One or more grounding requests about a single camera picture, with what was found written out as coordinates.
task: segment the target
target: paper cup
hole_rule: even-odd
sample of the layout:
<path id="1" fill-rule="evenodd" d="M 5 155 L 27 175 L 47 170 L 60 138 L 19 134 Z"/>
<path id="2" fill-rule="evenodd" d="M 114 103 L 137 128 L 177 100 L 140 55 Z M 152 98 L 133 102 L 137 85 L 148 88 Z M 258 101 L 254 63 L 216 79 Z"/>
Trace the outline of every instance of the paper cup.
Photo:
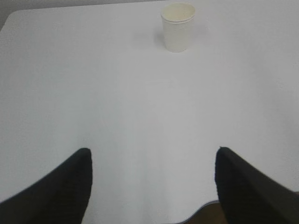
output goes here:
<path id="1" fill-rule="evenodd" d="M 188 3 L 173 3 L 161 11 L 166 48 L 171 52 L 187 49 L 191 38 L 195 8 Z"/>

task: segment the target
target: white table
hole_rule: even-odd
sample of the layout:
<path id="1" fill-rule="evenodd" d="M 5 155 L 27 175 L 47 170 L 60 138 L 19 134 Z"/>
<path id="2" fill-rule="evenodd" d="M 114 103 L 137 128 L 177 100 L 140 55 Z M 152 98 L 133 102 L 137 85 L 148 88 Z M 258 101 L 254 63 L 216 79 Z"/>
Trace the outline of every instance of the white table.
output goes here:
<path id="1" fill-rule="evenodd" d="M 18 11 L 0 32 L 0 200 L 80 147 L 85 224 L 178 222 L 217 199 L 227 146 L 299 189 L 299 1 L 202 0 L 194 44 L 164 49 L 146 2 Z"/>

